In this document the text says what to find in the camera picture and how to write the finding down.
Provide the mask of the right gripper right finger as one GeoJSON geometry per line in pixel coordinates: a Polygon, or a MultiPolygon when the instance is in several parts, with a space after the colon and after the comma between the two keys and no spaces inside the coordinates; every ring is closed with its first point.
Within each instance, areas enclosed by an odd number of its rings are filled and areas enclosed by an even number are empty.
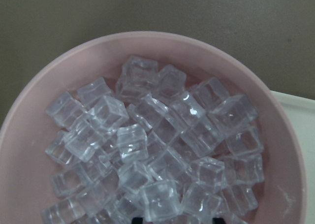
{"type": "Polygon", "coordinates": [[[212,224],[225,224],[224,218],[212,218],[212,224]]]}

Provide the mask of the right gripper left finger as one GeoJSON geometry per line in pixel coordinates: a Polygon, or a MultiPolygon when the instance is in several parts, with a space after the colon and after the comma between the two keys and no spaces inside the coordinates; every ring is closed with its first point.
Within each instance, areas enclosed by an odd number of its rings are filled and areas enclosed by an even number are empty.
{"type": "Polygon", "coordinates": [[[135,217],[132,219],[131,224],[143,224],[143,218],[142,217],[135,217]]]}

